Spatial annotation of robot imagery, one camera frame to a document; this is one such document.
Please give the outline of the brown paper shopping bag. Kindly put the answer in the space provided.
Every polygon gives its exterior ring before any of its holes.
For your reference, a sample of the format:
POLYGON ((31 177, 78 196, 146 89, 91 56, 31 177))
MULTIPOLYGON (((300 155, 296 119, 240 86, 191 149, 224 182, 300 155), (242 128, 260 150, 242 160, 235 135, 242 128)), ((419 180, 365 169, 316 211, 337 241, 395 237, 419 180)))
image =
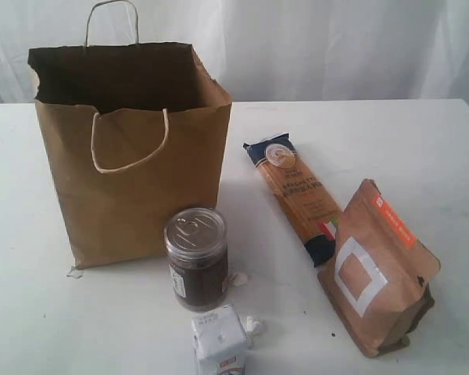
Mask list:
POLYGON ((162 256, 217 204, 231 96, 180 42, 32 48, 38 122, 74 265, 162 256))

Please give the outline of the torn white paper scrap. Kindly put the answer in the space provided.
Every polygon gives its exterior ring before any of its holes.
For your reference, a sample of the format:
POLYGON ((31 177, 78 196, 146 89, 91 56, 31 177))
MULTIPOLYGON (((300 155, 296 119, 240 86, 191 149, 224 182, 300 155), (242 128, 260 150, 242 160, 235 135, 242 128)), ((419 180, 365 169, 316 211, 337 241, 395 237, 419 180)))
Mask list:
POLYGON ((81 277, 83 277, 84 275, 84 271, 83 270, 79 270, 77 269, 76 267, 71 267, 70 271, 67 273, 67 277, 69 278, 73 278, 73 279, 79 279, 81 277))

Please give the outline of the dark jar with pull-tab lid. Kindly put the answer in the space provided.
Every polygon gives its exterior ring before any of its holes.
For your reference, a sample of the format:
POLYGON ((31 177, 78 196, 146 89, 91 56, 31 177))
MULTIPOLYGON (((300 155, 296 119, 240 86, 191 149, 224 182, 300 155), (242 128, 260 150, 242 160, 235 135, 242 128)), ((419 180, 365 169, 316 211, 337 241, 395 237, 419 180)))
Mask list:
POLYGON ((227 293, 227 224, 215 209, 185 209, 164 229, 172 287, 187 309, 216 308, 227 293))

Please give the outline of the white crumpled lump near jar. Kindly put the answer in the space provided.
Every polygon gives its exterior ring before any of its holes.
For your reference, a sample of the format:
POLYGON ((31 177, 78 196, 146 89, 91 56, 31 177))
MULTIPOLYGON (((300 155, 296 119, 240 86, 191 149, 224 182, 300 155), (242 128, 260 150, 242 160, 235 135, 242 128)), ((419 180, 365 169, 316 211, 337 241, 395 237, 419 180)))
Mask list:
POLYGON ((249 277, 243 272, 235 271, 229 276, 229 284, 234 287, 240 287, 247 283, 249 277))

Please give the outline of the white crumpled lump near bottle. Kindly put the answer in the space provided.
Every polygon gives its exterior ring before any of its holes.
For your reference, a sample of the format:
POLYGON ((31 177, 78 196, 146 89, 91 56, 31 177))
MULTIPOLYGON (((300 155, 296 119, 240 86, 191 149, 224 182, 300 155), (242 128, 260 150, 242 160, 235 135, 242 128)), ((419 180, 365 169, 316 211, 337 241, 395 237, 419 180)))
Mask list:
POLYGON ((265 331, 264 322, 256 316, 247 316, 245 321, 245 332, 250 337, 261 335, 265 331))

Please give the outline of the spaghetti packet orange and blue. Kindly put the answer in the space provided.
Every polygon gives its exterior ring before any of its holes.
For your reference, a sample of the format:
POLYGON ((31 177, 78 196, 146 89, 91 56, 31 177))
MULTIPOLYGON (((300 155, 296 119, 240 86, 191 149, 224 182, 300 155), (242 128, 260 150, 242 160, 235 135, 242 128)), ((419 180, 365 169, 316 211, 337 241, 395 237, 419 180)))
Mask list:
POLYGON ((244 143, 254 166, 303 243, 314 266, 335 254, 335 233, 341 209, 302 161, 288 134, 255 144, 244 143))

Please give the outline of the brown kraft stand-up pouch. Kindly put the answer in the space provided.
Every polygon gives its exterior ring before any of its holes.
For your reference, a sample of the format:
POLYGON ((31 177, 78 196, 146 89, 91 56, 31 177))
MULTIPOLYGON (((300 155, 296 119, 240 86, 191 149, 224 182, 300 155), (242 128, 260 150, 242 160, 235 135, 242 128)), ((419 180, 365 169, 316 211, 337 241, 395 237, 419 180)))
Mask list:
POLYGON ((335 254, 318 273, 338 317, 368 358, 409 345, 435 301, 441 263, 365 179, 338 218, 335 254))

